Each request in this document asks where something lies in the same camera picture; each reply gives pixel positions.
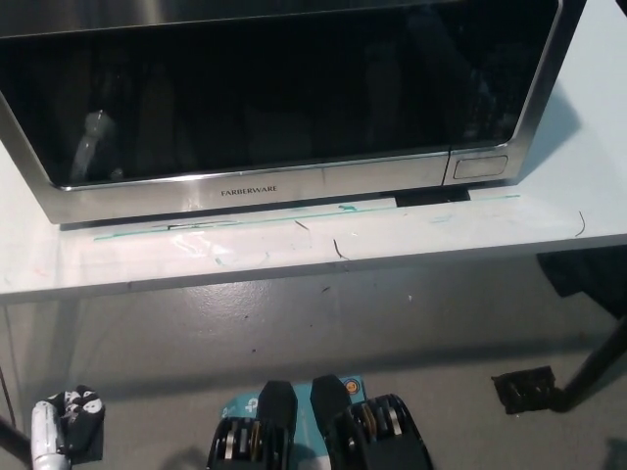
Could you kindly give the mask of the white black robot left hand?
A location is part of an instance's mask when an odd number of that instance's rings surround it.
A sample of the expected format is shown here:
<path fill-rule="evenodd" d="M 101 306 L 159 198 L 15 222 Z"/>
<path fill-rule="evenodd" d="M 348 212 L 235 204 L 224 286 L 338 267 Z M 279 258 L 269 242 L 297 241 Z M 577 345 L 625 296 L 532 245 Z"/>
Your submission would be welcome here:
<path fill-rule="evenodd" d="M 32 468 L 72 469 L 100 461 L 105 413 L 97 392 L 85 385 L 38 401 L 31 412 Z"/>

